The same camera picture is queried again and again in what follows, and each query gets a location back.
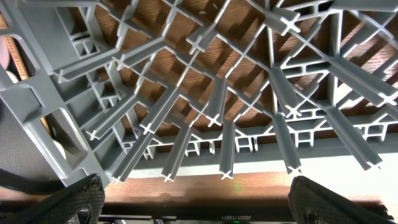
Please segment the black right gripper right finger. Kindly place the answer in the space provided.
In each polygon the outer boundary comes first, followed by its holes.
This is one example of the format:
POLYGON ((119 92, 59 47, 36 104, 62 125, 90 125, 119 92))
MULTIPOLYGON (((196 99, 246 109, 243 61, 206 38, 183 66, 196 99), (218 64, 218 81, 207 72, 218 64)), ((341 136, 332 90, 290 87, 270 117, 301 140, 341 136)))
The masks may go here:
POLYGON ((391 223, 302 175, 292 181, 289 207, 297 223, 391 223))

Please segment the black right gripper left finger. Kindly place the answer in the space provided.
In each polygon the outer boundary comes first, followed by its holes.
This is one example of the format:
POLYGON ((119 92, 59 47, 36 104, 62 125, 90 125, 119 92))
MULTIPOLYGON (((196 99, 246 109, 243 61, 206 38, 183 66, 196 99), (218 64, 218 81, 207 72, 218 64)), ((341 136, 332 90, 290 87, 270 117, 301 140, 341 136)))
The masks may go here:
POLYGON ((1 223, 97 223, 104 201, 101 177, 91 174, 1 223))

